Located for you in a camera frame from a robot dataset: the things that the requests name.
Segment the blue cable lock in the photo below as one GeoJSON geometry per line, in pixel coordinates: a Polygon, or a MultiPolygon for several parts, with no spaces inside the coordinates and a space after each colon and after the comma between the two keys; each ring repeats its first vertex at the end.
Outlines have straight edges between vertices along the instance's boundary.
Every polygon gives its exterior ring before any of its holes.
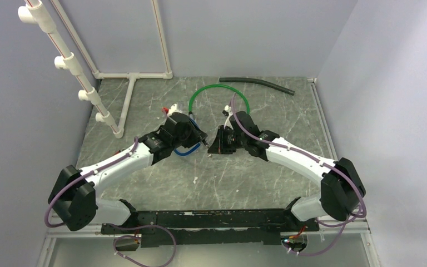
{"type": "MultiPolygon", "coordinates": [[[[197,123],[196,123],[196,121],[195,121],[195,117],[194,117],[193,113],[192,113],[192,112],[190,112],[190,113],[188,114],[188,116],[189,116],[189,118],[190,118],[191,122],[192,122],[195,126],[198,126],[198,124],[197,124],[197,123]]],[[[188,156],[188,155],[192,154],[193,152],[195,152],[197,149],[199,149],[199,148],[200,148],[200,146],[201,146],[201,143],[199,142],[199,143],[197,143],[196,145],[194,145],[194,146],[190,147],[187,151],[184,151],[184,152],[179,151],[178,149],[174,149],[174,153],[175,153],[176,155],[178,155],[178,156],[188,156]]]]}

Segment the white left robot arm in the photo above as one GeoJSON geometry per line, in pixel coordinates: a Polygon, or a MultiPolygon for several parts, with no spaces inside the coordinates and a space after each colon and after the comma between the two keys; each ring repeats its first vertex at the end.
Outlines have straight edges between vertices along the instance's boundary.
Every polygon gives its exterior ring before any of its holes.
{"type": "Polygon", "coordinates": [[[48,198],[44,223],[70,231],[109,223],[125,234],[133,232],[138,224],[136,209],[126,200],[101,199],[101,194],[122,178],[171,156],[178,147],[190,148],[206,139],[207,133],[188,115],[174,112],[156,131],[136,137],[118,154],[81,169],[63,168],[48,198]]]}

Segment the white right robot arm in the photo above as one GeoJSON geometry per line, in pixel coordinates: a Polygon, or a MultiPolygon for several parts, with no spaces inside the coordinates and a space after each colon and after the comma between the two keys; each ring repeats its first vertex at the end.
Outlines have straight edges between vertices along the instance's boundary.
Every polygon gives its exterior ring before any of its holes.
{"type": "Polygon", "coordinates": [[[303,150],[269,130],[259,130],[245,111],[233,112],[226,106],[226,121],[217,129],[210,154],[229,155],[238,149],[264,161],[287,167],[309,179],[319,192],[294,200],[284,216],[285,226],[297,231],[306,220],[330,216],[345,223],[367,215],[364,204],[366,190],[354,164],[342,157],[335,161],[303,150]]]}

